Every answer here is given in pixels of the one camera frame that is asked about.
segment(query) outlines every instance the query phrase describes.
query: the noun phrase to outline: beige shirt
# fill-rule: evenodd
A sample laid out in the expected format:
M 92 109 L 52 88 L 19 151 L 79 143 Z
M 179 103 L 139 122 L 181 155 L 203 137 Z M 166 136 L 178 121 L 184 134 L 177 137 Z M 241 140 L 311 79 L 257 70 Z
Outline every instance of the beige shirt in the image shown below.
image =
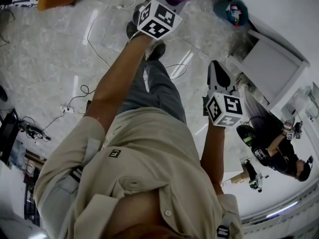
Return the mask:
M 163 219 L 176 233 L 217 238 L 216 230 L 226 219 L 231 238 L 241 238 L 236 198 L 216 195 L 184 123 L 160 109 L 140 108 L 118 115 L 109 132 L 104 148 L 85 165 L 73 206 L 64 216 L 68 238 L 99 238 L 119 199 L 153 189 L 159 190 Z M 34 190 L 37 205 L 42 201 L 58 209 L 52 198 L 41 199 L 49 182 L 81 165 L 86 152 L 95 148 L 91 143 L 98 141 L 100 148 L 104 139 L 97 120 L 82 118 L 45 163 Z M 50 215 L 42 218 L 50 236 L 56 236 L 57 225 L 51 224 L 56 218 Z

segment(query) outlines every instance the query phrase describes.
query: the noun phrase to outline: shirt logo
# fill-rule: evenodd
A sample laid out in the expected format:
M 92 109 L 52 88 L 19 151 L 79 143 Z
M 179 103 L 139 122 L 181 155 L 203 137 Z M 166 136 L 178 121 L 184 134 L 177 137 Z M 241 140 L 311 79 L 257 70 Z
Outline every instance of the shirt logo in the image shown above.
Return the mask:
M 114 158 L 117 158 L 121 153 L 121 150 L 119 149 L 114 149 L 112 150 L 111 154 L 109 155 L 109 157 L 114 157 Z

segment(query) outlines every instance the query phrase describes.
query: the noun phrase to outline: person in black shirt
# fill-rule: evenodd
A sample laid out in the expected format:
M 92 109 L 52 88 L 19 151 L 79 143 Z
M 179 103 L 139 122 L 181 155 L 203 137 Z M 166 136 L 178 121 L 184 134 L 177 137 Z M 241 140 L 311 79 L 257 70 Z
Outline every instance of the person in black shirt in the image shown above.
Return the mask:
M 283 123 L 257 102 L 247 84 L 242 84 L 239 89 L 258 145 L 270 156 L 272 167 L 282 174 L 306 181 L 310 166 L 295 154 L 291 141 L 286 138 L 288 131 L 282 130 Z

